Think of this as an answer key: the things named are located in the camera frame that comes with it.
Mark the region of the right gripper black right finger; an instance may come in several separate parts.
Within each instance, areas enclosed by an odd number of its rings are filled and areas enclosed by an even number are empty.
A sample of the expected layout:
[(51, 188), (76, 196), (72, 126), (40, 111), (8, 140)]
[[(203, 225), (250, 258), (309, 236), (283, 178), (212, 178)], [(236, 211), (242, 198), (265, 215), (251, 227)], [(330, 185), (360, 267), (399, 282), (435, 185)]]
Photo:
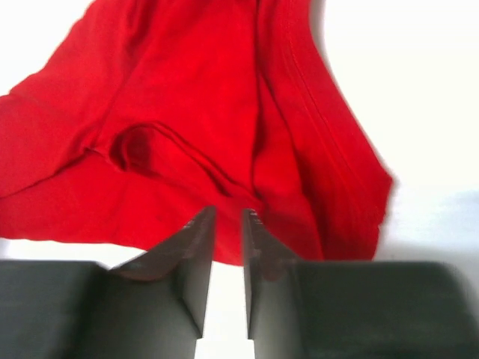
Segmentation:
[(286, 267), (302, 260), (272, 235), (253, 209), (242, 211), (242, 255), (247, 335), (254, 338), (254, 321), (262, 282), (277, 281)]

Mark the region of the red t shirt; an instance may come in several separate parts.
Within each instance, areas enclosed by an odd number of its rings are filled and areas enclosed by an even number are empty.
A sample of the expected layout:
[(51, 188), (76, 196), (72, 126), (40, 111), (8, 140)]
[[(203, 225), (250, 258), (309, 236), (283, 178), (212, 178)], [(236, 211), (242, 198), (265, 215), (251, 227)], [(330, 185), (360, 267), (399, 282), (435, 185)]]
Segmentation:
[(309, 1), (95, 1), (1, 98), (1, 236), (147, 250), (205, 206), (309, 260), (370, 260), (391, 176), (314, 44)]

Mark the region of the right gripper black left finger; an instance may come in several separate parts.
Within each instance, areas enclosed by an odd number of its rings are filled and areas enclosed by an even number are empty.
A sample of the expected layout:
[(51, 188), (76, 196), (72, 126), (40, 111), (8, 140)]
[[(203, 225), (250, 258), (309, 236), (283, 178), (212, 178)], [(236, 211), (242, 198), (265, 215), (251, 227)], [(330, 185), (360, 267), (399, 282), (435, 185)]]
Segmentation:
[(115, 266), (110, 272), (140, 282), (170, 278), (171, 291), (185, 307), (198, 337), (202, 338), (215, 229), (216, 209), (207, 206), (172, 236), (132, 260)]

